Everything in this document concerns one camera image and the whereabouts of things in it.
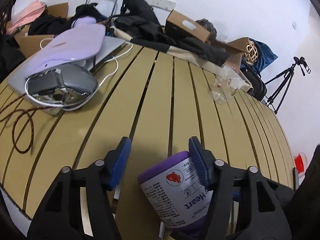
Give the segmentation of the purple supplement bottle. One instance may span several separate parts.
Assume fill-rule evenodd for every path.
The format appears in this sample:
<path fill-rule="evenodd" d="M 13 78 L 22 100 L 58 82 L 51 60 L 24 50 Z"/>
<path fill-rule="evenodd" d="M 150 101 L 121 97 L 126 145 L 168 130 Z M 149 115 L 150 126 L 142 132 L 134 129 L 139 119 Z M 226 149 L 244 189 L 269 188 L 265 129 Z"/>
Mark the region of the purple supplement bottle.
<path fill-rule="evenodd" d="M 213 193 L 201 185 L 188 151 L 149 168 L 137 180 L 167 228 L 199 237 Z"/>

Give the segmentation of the clear glass cup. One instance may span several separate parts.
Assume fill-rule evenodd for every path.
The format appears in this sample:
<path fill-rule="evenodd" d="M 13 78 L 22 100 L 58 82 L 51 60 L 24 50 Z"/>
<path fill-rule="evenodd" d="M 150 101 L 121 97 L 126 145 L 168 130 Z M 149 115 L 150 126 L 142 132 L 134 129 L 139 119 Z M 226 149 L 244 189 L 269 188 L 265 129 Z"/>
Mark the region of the clear glass cup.
<path fill-rule="evenodd" d="M 210 85 L 210 94 L 215 103 L 224 105 L 245 85 L 244 79 L 233 68 L 224 66 Z"/>

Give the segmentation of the tan slatted folding table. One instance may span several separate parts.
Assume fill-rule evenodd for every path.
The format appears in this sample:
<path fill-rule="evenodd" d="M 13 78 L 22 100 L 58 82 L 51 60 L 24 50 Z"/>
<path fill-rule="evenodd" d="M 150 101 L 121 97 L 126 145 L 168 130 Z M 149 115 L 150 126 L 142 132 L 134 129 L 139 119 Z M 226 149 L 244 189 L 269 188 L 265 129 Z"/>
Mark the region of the tan slatted folding table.
<path fill-rule="evenodd" d="M 123 239 L 159 238 L 161 222 L 137 178 L 187 150 L 192 136 L 232 167 L 256 166 L 294 187 L 290 146 L 272 110 L 245 92 L 217 105 L 209 88 L 215 76 L 173 56 L 141 46 L 119 54 L 117 72 L 71 113 L 20 116 L 31 104 L 1 83 L 1 193 L 22 232 L 62 167 L 87 167 L 125 136 L 132 141 L 129 161 L 122 183 L 108 195 Z"/>

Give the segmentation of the silver laptop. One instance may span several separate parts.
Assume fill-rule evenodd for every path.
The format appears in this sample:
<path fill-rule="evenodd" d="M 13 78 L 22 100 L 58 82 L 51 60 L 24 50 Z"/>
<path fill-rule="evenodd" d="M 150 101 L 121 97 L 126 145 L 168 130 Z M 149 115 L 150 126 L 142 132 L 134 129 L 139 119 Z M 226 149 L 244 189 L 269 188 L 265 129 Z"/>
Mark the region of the silver laptop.
<path fill-rule="evenodd" d="M 97 80 L 98 81 L 97 91 L 98 91 L 98 89 L 102 86 L 104 81 L 106 81 L 109 77 L 113 76 L 117 72 L 117 70 L 119 68 L 119 63 L 117 61 L 118 57 L 116 56 L 116 53 L 118 51 L 120 51 L 127 44 L 128 44 L 128 42 L 126 42 L 125 40 L 115 38 L 115 37 L 106 36 L 106 37 L 104 37 L 104 40 L 102 42 L 102 45 L 101 45 L 99 52 L 95 56 L 93 56 L 89 59 L 86 59 L 86 60 L 77 61 L 77 62 L 70 62 L 70 63 L 76 64 L 80 67 L 85 68 L 86 70 L 90 71 L 92 73 L 92 75 L 95 77 L 95 75 L 94 75 L 95 70 L 99 70 L 103 66 L 103 64 L 106 64 L 110 61 L 114 61 L 116 63 L 115 70 L 113 70 L 112 72 L 108 73 L 105 77 L 103 77 L 102 81 Z M 25 98 L 25 100 L 27 100 L 29 103 L 33 104 L 34 106 L 46 107 L 46 106 L 42 106 L 38 103 L 33 102 L 25 94 L 24 85 L 25 85 L 27 78 L 24 78 L 23 73 L 24 73 L 24 68 L 25 68 L 26 63 L 23 63 L 17 70 L 15 70 L 12 74 L 10 74 L 10 76 L 7 79 L 7 84 L 10 89 L 12 89 L 18 95 L 22 95 Z M 84 106 L 93 96 L 91 96 L 84 103 L 81 103 L 80 105 L 77 105 L 77 106 L 63 107 L 63 108 L 46 107 L 45 111 L 50 115 L 55 115 L 59 111 L 67 111 L 67 112 L 75 111 L 77 109 L 80 109 L 82 106 Z"/>

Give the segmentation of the woven rattan ball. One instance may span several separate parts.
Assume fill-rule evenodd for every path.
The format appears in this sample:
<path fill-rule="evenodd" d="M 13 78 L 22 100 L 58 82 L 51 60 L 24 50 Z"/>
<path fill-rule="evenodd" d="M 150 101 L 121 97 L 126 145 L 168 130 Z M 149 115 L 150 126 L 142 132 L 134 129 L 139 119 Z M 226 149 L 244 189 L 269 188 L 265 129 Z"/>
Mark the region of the woven rattan ball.
<path fill-rule="evenodd" d="M 243 57 L 248 64 L 255 64 L 258 60 L 258 50 L 253 41 L 249 40 L 246 46 L 247 51 L 243 53 Z"/>

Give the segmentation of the blue bag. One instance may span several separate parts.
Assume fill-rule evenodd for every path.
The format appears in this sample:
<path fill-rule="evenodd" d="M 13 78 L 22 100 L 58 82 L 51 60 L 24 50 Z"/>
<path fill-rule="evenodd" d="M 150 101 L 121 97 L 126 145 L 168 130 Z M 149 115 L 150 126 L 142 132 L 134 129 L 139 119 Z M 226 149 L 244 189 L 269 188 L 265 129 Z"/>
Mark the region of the blue bag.
<path fill-rule="evenodd" d="M 253 64 L 253 68 L 256 72 L 262 72 L 266 67 L 268 67 L 270 64 L 272 64 L 278 56 L 273 53 L 271 48 L 260 41 L 256 41 L 252 38 L 249 38 L 250 41 L 252 41 L 257 48 L 258 51 L 258 59 L 255 64 Z"/>

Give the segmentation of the open cardboard box right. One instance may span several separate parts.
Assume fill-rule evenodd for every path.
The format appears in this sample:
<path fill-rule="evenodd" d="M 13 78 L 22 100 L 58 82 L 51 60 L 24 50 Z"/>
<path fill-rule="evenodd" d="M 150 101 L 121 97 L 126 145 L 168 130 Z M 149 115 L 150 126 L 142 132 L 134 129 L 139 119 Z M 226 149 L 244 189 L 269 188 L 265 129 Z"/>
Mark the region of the open cardboard box right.
<path fill-rule="evenodd" d="M 227 43 L 215 40 L 211 43 L 211 45 L 214 47 L 222 48 L 229 54 L 228 59 L 222 66 L 229 66 L 233 68 L 235 72 L 238 73 L 241 67 L 242 55 L 243 53 L 247 52 L 248 42 L 248 37 L 242 37 Z"/>

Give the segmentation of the lilac hot water bag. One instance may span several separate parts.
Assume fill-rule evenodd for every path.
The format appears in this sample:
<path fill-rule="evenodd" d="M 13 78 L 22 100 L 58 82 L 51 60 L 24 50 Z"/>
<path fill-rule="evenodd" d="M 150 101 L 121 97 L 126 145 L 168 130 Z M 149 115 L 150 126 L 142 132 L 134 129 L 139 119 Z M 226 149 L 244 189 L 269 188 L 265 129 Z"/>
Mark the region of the lilac hot water bag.
<path fill-rule="evenodd" d="M 101 48 L 105 33 L 105 26 L 98 23 L 81 24 L 64 31 L 25 64 L 24 78 L 61 64 L 95 56 Z"/>

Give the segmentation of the black clothes pile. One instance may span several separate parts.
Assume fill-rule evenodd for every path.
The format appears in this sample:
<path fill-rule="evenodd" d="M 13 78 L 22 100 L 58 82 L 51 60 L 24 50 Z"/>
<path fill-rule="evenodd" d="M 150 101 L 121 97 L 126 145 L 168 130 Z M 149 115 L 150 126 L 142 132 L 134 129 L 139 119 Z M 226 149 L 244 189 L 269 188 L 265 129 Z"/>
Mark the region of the black clothes pile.
<path fill-rule="evenodd" d="M 221 67 L 229 54 L 222 48 L 208 45 L 194 37 L 168 35 L 160 25 L 153 9 L 145 0 L 126 0 L 127 14 L 116 15 L 114 26 L 129 34 L 131 42 L 166 53 L 171 46 L 187 50 L 199 58 Z M 76 20 L 91 17 L 96 22 L 103 20 L 93 4 L 76 7 L 70 19 L 42 13 L 30 24 L 28 35 L 59 35 L 72 28 Z"/>

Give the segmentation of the pink bag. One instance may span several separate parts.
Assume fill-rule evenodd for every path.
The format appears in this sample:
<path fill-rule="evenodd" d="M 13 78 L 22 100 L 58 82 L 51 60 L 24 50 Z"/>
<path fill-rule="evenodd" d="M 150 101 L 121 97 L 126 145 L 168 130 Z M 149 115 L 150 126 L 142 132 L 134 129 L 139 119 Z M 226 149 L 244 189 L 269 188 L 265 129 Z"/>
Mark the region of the pink bag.
<path fill-rule="evenodd" d="M 12 16 L 10 21 L 10 27 L 7 28 L 7 35 L 13 34 L 13 32 L 24 25 L 36 20 L 46 9 L 46 3 L 40 1 L 34 1 L 29 4 L 22 11 Z"/>

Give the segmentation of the silver metal chair frame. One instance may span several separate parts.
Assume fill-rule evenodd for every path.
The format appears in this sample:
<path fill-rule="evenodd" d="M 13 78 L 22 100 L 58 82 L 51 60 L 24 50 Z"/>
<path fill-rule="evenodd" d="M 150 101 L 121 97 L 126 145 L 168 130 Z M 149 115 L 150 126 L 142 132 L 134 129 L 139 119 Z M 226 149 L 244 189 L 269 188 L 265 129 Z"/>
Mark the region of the silver metal chair frame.
<path fill-rule="evenodd" d="M 94 4 L 97 11 L 104 17 L 109 17 L 116 12 L 118 0 L 86 0 L 85 4 Z"/>

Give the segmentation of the white wall socket strip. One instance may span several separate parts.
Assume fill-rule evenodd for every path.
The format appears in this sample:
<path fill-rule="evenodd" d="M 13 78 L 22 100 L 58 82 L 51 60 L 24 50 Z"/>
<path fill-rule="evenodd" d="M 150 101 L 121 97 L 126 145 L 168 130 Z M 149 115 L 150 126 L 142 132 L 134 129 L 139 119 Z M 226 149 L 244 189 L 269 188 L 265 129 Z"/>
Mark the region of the white wall socket strip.
<path fill-rule="evenodd" d="M 171 0 L 145 0 L 148 5 L 165 11 L 172 11 L 176 7 L 176 2 Z"/>

